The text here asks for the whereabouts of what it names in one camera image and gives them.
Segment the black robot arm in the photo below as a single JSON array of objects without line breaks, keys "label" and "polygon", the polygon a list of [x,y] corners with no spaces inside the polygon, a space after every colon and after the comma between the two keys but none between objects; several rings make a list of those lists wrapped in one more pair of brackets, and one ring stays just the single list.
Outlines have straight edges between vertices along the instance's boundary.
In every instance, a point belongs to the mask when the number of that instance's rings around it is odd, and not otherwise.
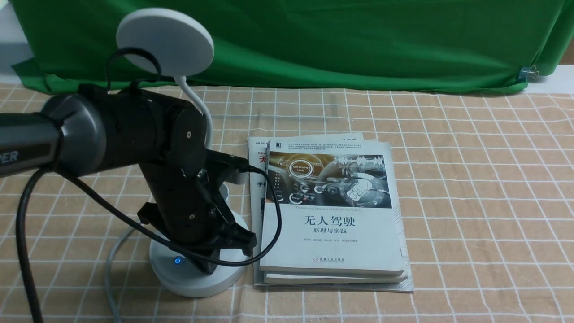
[{"label": "black robot arm", "polygon": [[43,168],[72,181],[135,164],[154,199],[137,212],[137,230],[212,274],[217,265],[245,266],[221,260],[220,252],[250,257],[257,239],[220,192],[248,162],[207,149],[207,127],[189,101],[82,84],[77,93],[52,96],[39,112],[2,113],[1,176]]}]

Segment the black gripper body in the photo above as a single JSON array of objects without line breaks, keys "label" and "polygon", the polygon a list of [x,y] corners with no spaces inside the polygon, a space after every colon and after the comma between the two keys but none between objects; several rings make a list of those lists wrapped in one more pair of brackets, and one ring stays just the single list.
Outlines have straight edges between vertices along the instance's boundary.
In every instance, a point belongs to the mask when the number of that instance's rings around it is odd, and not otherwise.
[{"label": "black gripper body", "polygon": [[253,255],[256,235],[236,221],[221,193],[222,184],[210,182],[205,166],[191,175],[159,163],[139,167],[155,200],[142,207],[139,216],[185,255],[222,249]]}]

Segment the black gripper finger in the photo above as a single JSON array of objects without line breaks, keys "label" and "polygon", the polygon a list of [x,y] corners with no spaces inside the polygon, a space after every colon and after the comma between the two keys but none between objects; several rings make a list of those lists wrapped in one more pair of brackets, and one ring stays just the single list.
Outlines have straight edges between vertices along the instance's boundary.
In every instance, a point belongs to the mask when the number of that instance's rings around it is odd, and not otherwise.
[{"label": "black gripper finger", "polygon": [[[199,251],[199,254],[215,260],[219,260],[221,256],[220,251]],[[217,269],[217,264],[207,260],[198,259],[197,257],[191,257],[191,262],[193,266],[204,275],[211,275]]]}]

